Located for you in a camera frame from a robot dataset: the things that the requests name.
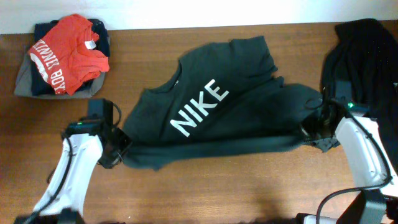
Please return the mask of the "dark green Nike t-shirt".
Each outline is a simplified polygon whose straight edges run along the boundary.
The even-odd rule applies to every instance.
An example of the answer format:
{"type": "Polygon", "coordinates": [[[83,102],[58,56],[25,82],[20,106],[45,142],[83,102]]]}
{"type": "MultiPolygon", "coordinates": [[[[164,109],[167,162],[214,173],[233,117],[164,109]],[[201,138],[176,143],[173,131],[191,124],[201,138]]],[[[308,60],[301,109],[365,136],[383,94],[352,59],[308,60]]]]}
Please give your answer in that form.
{"type": "Polygon", "coordinates": [[[124,164],[158,170],[179,160],[336,147],[331,136],[310,135],[321,94],[286,84],[276,70],[262,36],[187,52],[171,79],[144,90],[127,117],[132,143],[124,164]]]}

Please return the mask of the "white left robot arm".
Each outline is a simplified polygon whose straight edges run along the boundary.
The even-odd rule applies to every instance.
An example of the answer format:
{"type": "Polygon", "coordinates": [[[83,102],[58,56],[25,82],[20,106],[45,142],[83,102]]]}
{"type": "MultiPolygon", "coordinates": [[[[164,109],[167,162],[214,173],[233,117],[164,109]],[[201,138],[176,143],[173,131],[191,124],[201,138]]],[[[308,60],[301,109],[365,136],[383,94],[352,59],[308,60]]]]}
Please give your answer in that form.
{"type": "Polygon", "coordinates": [[[62,155],[48,187],[30,215],[15,223],[84,223],[83,207],[96,166],[112,169],[120,164],[131,140],[119,129],[112,101],[89,100],[87,115],[70,123],[62,133],[62,155]]]}

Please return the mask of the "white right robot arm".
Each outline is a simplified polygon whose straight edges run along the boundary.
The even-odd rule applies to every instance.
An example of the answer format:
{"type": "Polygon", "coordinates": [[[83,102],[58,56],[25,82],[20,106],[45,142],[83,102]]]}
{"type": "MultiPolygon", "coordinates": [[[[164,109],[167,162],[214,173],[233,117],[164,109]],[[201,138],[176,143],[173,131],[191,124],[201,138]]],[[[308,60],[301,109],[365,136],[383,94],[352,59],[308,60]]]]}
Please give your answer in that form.
{"type": "Polygon", "coordinates": [[[351,83],[333,81],[322,91],[320,115],[307,118],[302,132],[309,140],[336,139],[345,152],[354,187],[326,196],[314,215],[299,213],[297,223],[397,223],[397,173],[379,137],[379,126],[368,118],[368,107],[352,98],[351,83]],[[356,198],[339,218],[323,217],[324,205],[338,195],[356,192],[356,198]]]}

